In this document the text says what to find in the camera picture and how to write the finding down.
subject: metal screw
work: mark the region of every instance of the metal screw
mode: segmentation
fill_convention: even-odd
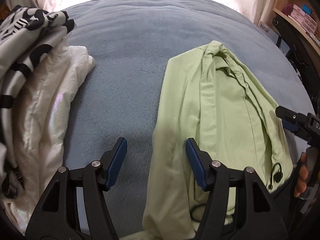
[[[211,163],[211,165],[212,165],[213,167],[218,168],[218,167],[220,167],[221,163],[218,162],[218,161],[213,161],[213,162]]]
[[[60,173],[64,173],[66,170],[67,170],[67,168],[66,168],[66,167],[63,167],[63,166],[58,169],[58,171],[59,171]]]
[[[254,168],[252,168],[252,167],[246,167],[245,170],[246,170],[248,173],[254,173]]]
[[[91,163],[91,165],[93,166],[93,167],[98,167],[98,166],[100,166],[100,162],[99,161],[93,161],[92,163]]]

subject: gray blanket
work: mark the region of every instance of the gray blanket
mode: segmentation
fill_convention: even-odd
[[[142,230],[152,132],[169,58],[212,40],[247,65],[271,96],[297,112],[313,112],[308,95],[284,55],[248,19],[211,0],[94,0],[66,10],[77,24],[71,45],[96,60],[72,102],[64,163],[84,167],[119,136],[128,153],[106,202],[119,236]],[[296,162],[306,143],[289,134]],[[84,231],[83,203],[79,216]]]

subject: black and white garment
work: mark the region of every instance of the black and white garment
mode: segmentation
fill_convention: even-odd
[[[12,139],[11,108],[37,65],[74,28],[65,11],[16,6],[0,25],[0,192],[16,198],[23,187]]]

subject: wooden shelf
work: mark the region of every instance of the wooden shelf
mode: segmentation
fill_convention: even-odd
[[[312,46],[312,48],[316,51],[316,53],[320,56],[320,48],[317,46],[317,44],[307,35],[307,33],[305,32],[305,30],[299,25],[297,24],[294,20],[290,19],[287,15],[285,15],[284,13],[282,13],[282,10],[288,5],[288,4],[296,4],[297,6],[299,6],[300,8],[302,8],[303,4],[306,4],[309,8],[312,8],[312,6],[310,5],[310,3],[308,2],[308,0],[276,0],[275,5],[273,7],[273,11],[280,15],[282,18],[284,18],[287,22],[289,22],[294,28],[296,28],[301,34],[302,36],[308,41],[308,43],[310,43],[310,45]],[[317,23],[317,31],[316,31],[316,36],[320,37],[320,21],[319,18],[313,14],[312,17],[314,18],[314,20]]]

